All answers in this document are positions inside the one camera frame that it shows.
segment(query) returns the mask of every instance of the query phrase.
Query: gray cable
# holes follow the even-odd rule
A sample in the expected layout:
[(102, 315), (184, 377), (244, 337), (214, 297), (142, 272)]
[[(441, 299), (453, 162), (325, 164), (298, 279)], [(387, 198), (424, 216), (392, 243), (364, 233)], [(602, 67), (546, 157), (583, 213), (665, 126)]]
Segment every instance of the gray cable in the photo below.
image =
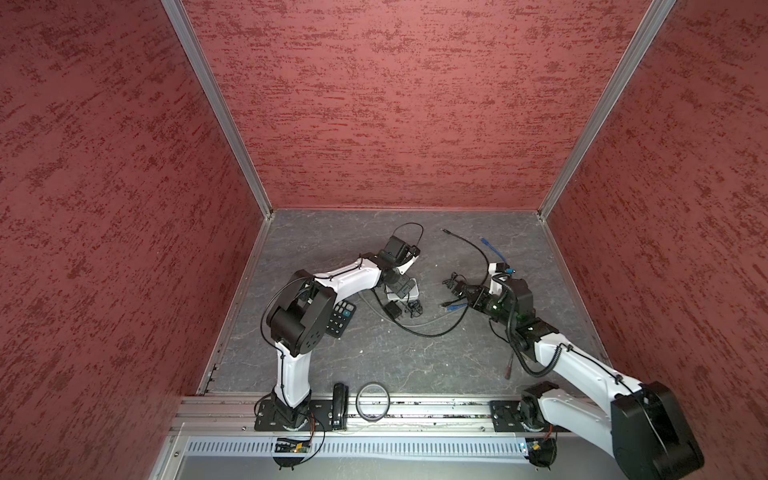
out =
[[(375, 314), (377, 314), (377, 315), (379, 316), (379, 318), (380, 318), (380, 319), (382, 319), (382, 320), (385, 320), (385, 321), (387, 321), (387, 322), (392, 322), (392, 320), (384, 318), (384, 317), (381, 315), (381, 313), (379, 313), (379, 311), (378, 311), (378, 310), (377, 310), (377, 309), (376, 309), (376, 308), (375, 308), (373, 305), (371, 305), (371, 304), (368, 302), (368, 300), (366, 300), (366, 298), (365, 298), (365, 297), (362, 295), (362, 292), (358, 292), (358, 293), (357, 293), (357, 296), (358, 296), (358, 297), (360, 297), (360, 299), (361, 299), (363, 302), (365, 302), (365, 303), (366, 303), (366, 305), (367, 305), (367, 306), (368, 306), (368, 307), (371, 309), (371, 311), (373, 311)], [(414, 326), (424, 326), (424, 325), (429, 325), (430, 323), (434, 323), (434, 322), (437, 322), (438, 320), (442, 320), (442, 319), (446, 318), (446, 317), (447, 317), (448, 315), (450, 315), (451, 313), (454, 313), (454, 312), (460, 312), (461, 310), (462, 310), (462, 309), (460, 309), (460, 308), (457, 308), (456, 310), (451, 310), (450, 312), (445, 312), (445, 313), (443, 313), (443, 314), (442, 314), (442, 315), (440, 315), (440, 316), (437, 316), (437, 317), (435, 317), (435, 318), (433, 318), (433, 319), (431, 319), (431, 320), (427, 320), (427, 321), (426, 321), (426, 322), (424, 322), (424, 323), (417, 323), (417, 324), (415, 324), (415, 325), (406, 325), (406, 324), (404, 324), (404, 323), (403, 323), (403, 326), (407, 326), (407, 327), (411, 328), (411, 327), (414, 327)]]

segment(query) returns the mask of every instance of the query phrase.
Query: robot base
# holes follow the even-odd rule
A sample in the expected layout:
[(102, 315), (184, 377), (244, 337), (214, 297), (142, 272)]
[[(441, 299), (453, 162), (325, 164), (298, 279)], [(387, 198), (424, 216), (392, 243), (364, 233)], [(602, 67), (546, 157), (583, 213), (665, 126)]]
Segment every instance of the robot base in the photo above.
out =
[(307, 417), (315, 416), (315, 420), (322, 423), (326, 431), (331, 431), (330, 417), (333, 411), (333, 400), (312, 400), (307, 398), (295, 409), (288, 409), (278, 399), (274, 392), (259, 404), (256, 413), (256, 421), (253, 430), (256, 432), (308, 432), (310, 423)]

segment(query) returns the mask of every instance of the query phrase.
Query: red textured wall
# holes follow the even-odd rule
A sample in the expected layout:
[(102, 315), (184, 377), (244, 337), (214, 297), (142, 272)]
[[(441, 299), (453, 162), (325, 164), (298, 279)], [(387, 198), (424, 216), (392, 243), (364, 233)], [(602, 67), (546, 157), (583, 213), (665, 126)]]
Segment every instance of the red textured wall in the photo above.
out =
[(159, 0), (0, 9), (0, 477), (144, 480), (260, 214)]
[(276, 207), (535, 210), (649, 0), (186, 0)]
[(682, 402), (695, 478), (768, 478), (766, 25), (678, 0), (549, 220), (615, 366)]

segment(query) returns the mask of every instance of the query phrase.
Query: gray marble floor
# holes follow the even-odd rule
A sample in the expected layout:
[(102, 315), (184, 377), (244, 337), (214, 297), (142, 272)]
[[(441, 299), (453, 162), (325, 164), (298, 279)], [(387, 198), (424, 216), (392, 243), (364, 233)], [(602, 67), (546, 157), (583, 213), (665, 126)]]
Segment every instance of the gray marble floor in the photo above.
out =
[[(594, 327), (578, 318), (533, 213), (281, 210), (270, 228), (211, 391), (270, 391), (276, 380), (276, 353), (262, 340), (259, 323), (272, 295), (296, 270), (325, 272), (353, 262), (359, 253), (378, 252), (395, 227), (410, 221), (425, 228), (419, 244), (422, 254), (408, 271), (419, 283), (424, 313), (417, 319), (401, 317), (402, 323), (424, 323), (445, 312), (439, 304), (453, 297), (442, 281), (451, 272), (463, 273), (470, 282), (482, 280), (485, 265), (480, 254), (440, 230), (447, 228), (477, 244), (493, 261), (497, 256), (480, 237), (488, 240), (515, 268), (515, 275), (528, 281), (538, 316), (582, 349), (603, 358)], [(404, 227), (398, 235), (415, 241), (418, 227), (408, 228), (412, 227)], [(489, 331), (487, 317), (474, 310), (448, 335), (425, 339), (384, 320), (359, 295), (378, 306), (369, 291), (348, 299), (358, 310), (342, 338), (324, 336), (312, 352), (314, 392), (331, 393), (335, 382), (344, 382), (356, 392), (375, 380), (390, 392), (516, 395), (540, 381), (527, 376), (517, 363), (511, 379), (504, 379), (510, 349)], [(459, 310), (417, 330), (441, 332), (460, 315)], [(572, 389), (558, 376), (551, 377)]]

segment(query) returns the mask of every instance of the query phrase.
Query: black cable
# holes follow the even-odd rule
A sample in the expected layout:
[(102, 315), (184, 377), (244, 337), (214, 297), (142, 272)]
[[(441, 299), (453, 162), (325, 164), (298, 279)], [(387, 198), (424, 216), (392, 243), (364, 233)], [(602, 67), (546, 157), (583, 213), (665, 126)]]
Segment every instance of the black cable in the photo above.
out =
[(299, 280), (308, 280), (310, 278), (312, 278), (312, 277), (311, 276), (302, 276), (300, 278), (295, 278), (295, 279), (289, 281), (288, 283), (286, 283), (285, 286), (283, 286), (283, 288), (281, 288), (280, 290), (277, 290), (277, 293), (275, 293), (275, 295), (272, 297), (272, 300), (270, 300), (268, 302), (268, 304), (266, 305), (266, 308), (264, 309), (264, 312), (261, 314), (261, 321), (259, 322), (259, 331), (261, 332), (261, 338), (264, 339), (264, 342), (266, 342), (267, 345), (271, 346), (272, 348), (274, 348), (278, 352), (280, 351), (280, 349), (277, 348), (274, 343), (272, 343), (269, 340), (267, 340), (266, 336), (264, 335), (264, 320), (266, 319), (266, 314), (267, 314), (267, 312), (270, 311), (270, 308), (272, 308), (272, 304), (274, 303), (275, 299), (277, 298), (278, 295), (280, 295), (283, 292), (283, 290), (285, 290), (289, 286), (293, 285), (294, 283), (298, 282)]
[(454, 278), (456, 279), (456, 278), (459, 278), (459, 277), (463, 278), (464, 279), (464, 283), (469, 285), (469, 280), (467, 280), (466, 276), (463, 276), (460, 273), (458, 273)]
[(360, 260), (360, 263), (358, 263), (357, 265), (352, 266), (352, 267), (344, 270), (343, 272), (334, 273), (333, 275), (329, 275), (329, 276), (317, 276), (317, 275), (315, 275), (314, 277), (318, 278), (320, 280), (333, 280), (335, 277), (337, 277), (339, 275), (343, 275), (344, 273), (349, 273), (352, 270), (359, 270), (359, 269), (362, 268), (362, 255), (358, 254), (357, 260)]
[[(312, 452), (312, 455), (310, 455), (309, 457), (305, 458), (301, 462), (296, 463), (295, 465), (282, 465), (282, 464), (280, 464), (280, 462), (277, 461), (277, 458), (274, 455), (272, 455), (272, 460), (274, 460), (275, 463), (278, 464), (280, 469), (282, 469), (283, 467), (291, 467), (291, 470), (293, 470), (295, 467), (297, 467), (299, 465), (302, 465), (304, 463), (307, 463), (309, 460), (312, 460), (312, 458), (314, 458), (314, 456), (317, 455), (320, 452), (320, 450), (323, 449), (323, 445), (326, 444), (326, 426), (323, 425), (323, 423), (320, 420), (317, 420), (315, 418), (315, 415), (312, 415), (312, 422), (315, 423), (315, 424), (319, 424), (320, 428), (323, 429), (323, 440), (320, 442), (320, 446), (317, 449), (315, 449), (314, 452)], [(310, 434), (310, 445), (313, 444), (313, 441), (312, 441), (313, 438), (314, 438), (314, 433)]]
[(256, 430), (256, 420), (258, 420), (258, 414), (256, 409), (258, 408), (259, 404), (266, 400), (268, 396), (272, 395), (272, 392), (267, 393), (265, 396), (261, 397), (256, 401), (256, 403), (253, 404), (253, 416), (256, 417), (256, 419), (253, 420), (253, 430)]
[(421, 336), (421, 337), (426, 338), (426, 339), (433, 339), (433, 338), (436, 338), (436, 337), (439, 337), (439, 336), (443, 336), (443, 335), (446, 335), (446, 334), (452, 332), (453, 329), (456, 328), (462, 322), (462, 320), (464, 319), (464, 315), (466, 315), (467, 314), (467, 310), (469, 310), (469, 305), (467, 305), (467, 307), (464, 308), (464, 311), (462, 312), (462, 315), (458, 318), (458, 320), (456, 320), (456, 323), (454, 323), (451, 326), (451, 328), (447, 329), (445, 332), (440, 332), (440, 333), (435, 333), (435, 334), (429, 335), (427, 333), (415, 332), (415, 331), (411, 330), (410, 328), (408, 328), (407, 326), (405, 326), (405, 325), (401, 324), (400, 322), (398, 322), (394, 317), (389, 315), (389, 312), (386, 311), (386, 309), (384, 308), (384, 304), (382, 303), (381, 299), (379, 298), (379, 294), (376, 293), (376, 290), (372, 288), (371, 291), (373, 292), (373, 296), (376, 297), (376, 302), (379, 302), (379, 306), (382, 307), (382, 310), (384, 311), (384, 313), (389, 317), (390, 320), (392, 320), (395, 323), (395, 325), (397, 325), (400, 328), (404, 329), (408, 333), (412, 333), (412, 334), (414, 334), (416, 336)]
[(504, 295), (506, 296), (507, 292), (511, 293), (512, 295), (515, 295), (515, 292), (512, 291), (512, 287), (507, 285), (505, 281), (511, 277), (509, 273), (496, 273), (494, 276), (491, 277), (491, 280), (496, 280), (496, 283), (502, 286), (502, 288), (505, 290)]
[(511, 333), (511, 326), (512, 326), (512, 317), (514, 316), (514, 310), (510, 311), (509, 317), (507, 318), (507, 342), (509, 343), (509, 346), (512, 347), (512, 351), (515, 352), (515, 356), (518, 357), (518, 360), (520, 361), (520, 366), (523, 367), (523, 370), (529, 374), (530, 376), (540, 379), (542, 376), (545, 376), (549, 374), (552, 370), (554, 370), (555, 366), (558, 364), (558, 360), (560, 359), (560, 355), (563, 353), (563, 344), (557, 346), (556, 349), (554, 349), (554, 355), (552, 356), (552, 359), (549, 361), (549, 364), (544, 367), (542, 370), (539, 370), (538, 372), (533, 370), (531, 367), (528, 366), (528, 364), (525, 362), (525, 357), (523, 356), (522, 352), (518, 348), (517, 342), (512, 340), (512, 333)]
[(424, 307), (418, 300), (411, 301), (411, 292), (408, 292), (404, 310), (411, 314), (411, 318), (419, 318), (424, 313)]
[(455, 233), (453, 233), (453, 232), (451, 232), (449, 230), (446, 230), (445, 228), (441, 228), (440, 230), (446, 232), (448, 235), (451, 235), (452, 237), (458, 238), (459, 240), (461, 240), (463, 242), (469, 243), (470, 245), (472, 245), (475, 248), (475, 250), (480, 252), (482, 257), (485, 259), (485, 276), (482, 278), (482, 281), (480, 282), (480, 285), (485, 285), (485, 281), (488, 279), (488, 265), (490, 265), (490, 263), (491, 263), (491, 262), (488, 261), (488, 257), (485, 255), (485, 252), (480, 250), (480, 247), (478, 247), (474, 243), (470, 242), (469, 240), (465, 239), (464, 237), (460, 237), (459, 235), (456, 235)]
[(421, 232), (421, 234), (419, 235), (419, 239), (416, 241), (416, 244), (414, 245), (414, 247), (418, 247), (418, 246), (419, 246), (419, 242), (420, 242), (420, 241), (422, 241), (422, 237), (424, 236), (424, 226), (423, 226), (423, 225), (421, 225), (420, 223), (416, 223), (416, 222), (406, 222), (406, 223), (404, 223), (403, 225), (400, 225), (399, 227), (395, 228), (395, 229), (392, 231), (392, 236), (394, 237), (394, 236), (395, 236), (395, 232), (396, 232), (397, 230), (399, 230), (399, 229), (400, 229), (400, 227), (404, 227), (405, 225), (416, 225), (416, 226), (418, 226), (418, 227), (421, 227), (421, 229), (422, 229), (422, 232)]
[(634, 395), (634, 392), (632, 391), (632, 389), (630, 389), (627, 386), (627, 384), (624, 383), (624, 380), (621, 378), (621, 375), (614, 375), (613, 373), (608, 371), (608, 369), (606, 369), (604, 366), (602, 366), (600, 364), (600, 362), (598, 362), (597, 360), (595, 360), (595, 359), (593, 359), (593, 358), (591, 358), (589, 356), (586, 356), (583, 353), (577, 352), (572, 345), (566, 346), (566, 348), (568, 349), (568, 352), (575, 353), (576, 355), (578, 355), (578, 356), (580, 356), (582, 358), (585, 358), (585, 359), (589, 360), (590, 362), (594, 363), (595, 365), (599, 366), (603, 370), (603, 372), (606, 372), (608, 374), (608, 376), (610, 376), (616, 382), (616, 385), (618, 385), (620, 383), (621, 385), (624, 386), (625, 389), (627, 389), (627, 391), (629, 392), (629, 396), (632, 397), (635, 400), (635, 402), (637, 402), (637, 404), (640, 406), (640, 408), (643, 410), (643, 414), (645, 415), (645, 419), (648, 421), (648, 425), (650, 425), (650, 428), (654, 431), (654, 434), (656, 435), (656, 439), (661, 444), (661, 448), (664, 449), (664, 453), (667, 454), (667, 456), (669, 456), (669, 452), (667, 451), (667, 446), (664, 444), (664, 441), (661, 439), (661, 435), (659, 435), (659, 432), (656, 431), (656, 427), (654, 427), (654, 423), (650, 420), (650, 416), (648, 416), (648, 411), (645, 409), (645, 405), (640, 401), (640, 399), (638, 397), (636, 397)]
[[(284, 369), (285, 364), (286, 364), (286, 354), (285, 354), (285, 352), (282, 352), (279, 349), (277, 351), (280, 352), (280, 360), (279, 360), (279, 362), (280, 362), (280, 393), (283, 394), (283, 402), (285, 402), (286, 406), (292, 408), (290, 406), (289, 402), (288, 402), (288, 398), (286, 397), (286, 384), (285, 384), (286, 372), (285, 372), (285, 369)], [(306, 414), (304, 414), (302, 412), (299, 412), (299, 414), (300, 415), (304, 415), (305, 419), (309, 418), (309, 417), (306, 416)]]
[(496, 335), (498, 338), (502, 339), (502, 341), (504, 343), (509, 344), (509, 342), (507, 341), (506, 338), (504, 338), (503, 336), (501, 336), (498, 333), (496, 333), (496, 330), (493, 329), (493, 324), (491, 323), (491, 319), (488, 319), (488, 326), (491, 327), (491, 331), (493, 332), (494, 335)]

